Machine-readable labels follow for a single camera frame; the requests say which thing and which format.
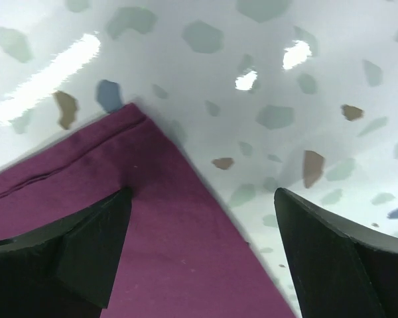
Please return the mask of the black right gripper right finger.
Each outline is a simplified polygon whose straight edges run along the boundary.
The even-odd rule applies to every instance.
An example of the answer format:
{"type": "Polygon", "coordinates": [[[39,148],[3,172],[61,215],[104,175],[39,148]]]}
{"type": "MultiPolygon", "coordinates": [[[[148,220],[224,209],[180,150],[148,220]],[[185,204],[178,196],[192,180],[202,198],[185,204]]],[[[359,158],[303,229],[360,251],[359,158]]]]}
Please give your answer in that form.
{"type": "Polygon", "coordinates": [[[278,188],[274,204],[303,317],[398,318],[398,238],[278,188]]]}

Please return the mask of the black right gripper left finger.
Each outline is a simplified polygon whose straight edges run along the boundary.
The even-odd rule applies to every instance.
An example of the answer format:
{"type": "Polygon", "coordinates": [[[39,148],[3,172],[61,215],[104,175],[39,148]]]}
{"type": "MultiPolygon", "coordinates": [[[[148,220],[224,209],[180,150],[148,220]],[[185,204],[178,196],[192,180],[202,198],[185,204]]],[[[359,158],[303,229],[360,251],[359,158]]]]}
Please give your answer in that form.
{"type": "Polygon", "coordinates": [[[109,305],[129,220],[125,187],[0,240],[0,317],[99,317],[109,305]]]}

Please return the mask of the purple cloth wrap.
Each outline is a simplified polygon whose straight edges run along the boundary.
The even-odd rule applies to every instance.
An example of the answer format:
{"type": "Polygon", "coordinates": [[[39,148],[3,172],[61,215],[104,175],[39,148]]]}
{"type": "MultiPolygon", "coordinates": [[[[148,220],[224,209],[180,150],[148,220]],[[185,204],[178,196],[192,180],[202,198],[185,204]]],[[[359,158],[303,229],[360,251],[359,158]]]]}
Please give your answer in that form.
{"type": "Polygon", "coordinates": [[[0,173],[0,240],[125,187],[132,191],[131,216],[99,317],[292,316],[218,202],[134,104],[0,173]]]}

